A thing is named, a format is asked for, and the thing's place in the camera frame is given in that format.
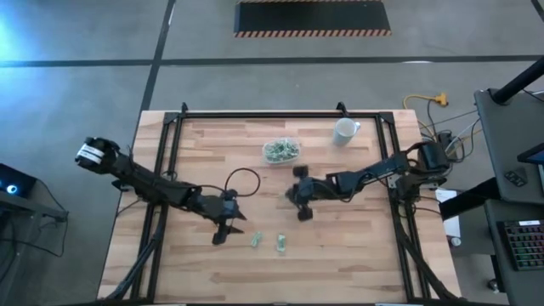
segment white label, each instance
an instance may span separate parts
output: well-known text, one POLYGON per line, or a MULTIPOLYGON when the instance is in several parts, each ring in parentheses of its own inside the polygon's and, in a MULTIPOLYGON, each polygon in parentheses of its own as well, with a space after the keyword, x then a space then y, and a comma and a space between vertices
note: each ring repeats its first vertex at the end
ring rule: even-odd
POLYGON ((521 226, 526 226, 526 225, 540 225, 541 222, 536 220, 536 221, 519 221, 519 225, 521 226))
POLYGON ((88 153, 84 150, 80 150, 79 152, 77 152, 77 155, 78 156, 81 156, 81 157, 85 157, 93 162, 96 162, 97 164, 100 164, 102 162, 102 160, 100 158, 98 158, 97 156, 94 156, 92 155, 91 153, 88 153))
POLYGON ((102 152, 101 150, 98 150, 96 148, 93 148, 92 146, 89 146, 87 144, 83 144, 83 147, 80 149, 80 151, 83 151, 83 150, 85 150, 87 152, 90 152, 90 153, 93 153, 98 157, 104 156, 104 152, 102 152))

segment keyboard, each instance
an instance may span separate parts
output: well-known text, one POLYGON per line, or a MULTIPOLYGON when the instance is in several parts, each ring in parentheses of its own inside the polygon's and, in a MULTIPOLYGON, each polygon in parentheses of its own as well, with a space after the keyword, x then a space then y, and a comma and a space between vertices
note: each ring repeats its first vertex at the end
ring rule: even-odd
POLYGON ((544 220, 497 223, 517 271, 544 269, 544 220))

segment clear plastic container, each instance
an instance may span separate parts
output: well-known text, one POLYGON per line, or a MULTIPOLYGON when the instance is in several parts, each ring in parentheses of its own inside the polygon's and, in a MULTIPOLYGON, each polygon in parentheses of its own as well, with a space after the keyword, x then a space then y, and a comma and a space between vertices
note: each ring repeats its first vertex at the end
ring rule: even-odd
POLYGON ((264 161, 277 165, 292 162, 300 156, 300 144, 295 139, 274 139, 263 145, 264 161))

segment blue light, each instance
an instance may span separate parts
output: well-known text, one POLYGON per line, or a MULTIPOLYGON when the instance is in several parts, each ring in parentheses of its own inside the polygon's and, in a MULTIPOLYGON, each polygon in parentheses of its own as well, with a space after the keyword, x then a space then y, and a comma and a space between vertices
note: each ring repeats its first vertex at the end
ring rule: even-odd
POLYGON ((17 192, 17 186, 15 186, 15 185, 10 185, 10 186, 8 186, 8 188, 6 188, 6 191, 7 191, 10 195, 12 195, 12 194, 14 194, 15 192, 17 192))

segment white cup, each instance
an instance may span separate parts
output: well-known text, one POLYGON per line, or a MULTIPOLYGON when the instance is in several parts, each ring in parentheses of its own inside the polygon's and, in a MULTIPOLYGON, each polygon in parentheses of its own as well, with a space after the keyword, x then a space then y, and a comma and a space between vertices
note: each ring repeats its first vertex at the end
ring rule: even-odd
POLYGON ((360 123, 349 118, 342 118, 334 125, 332 143, 338 146, 347 145, 360 129, 360 123))

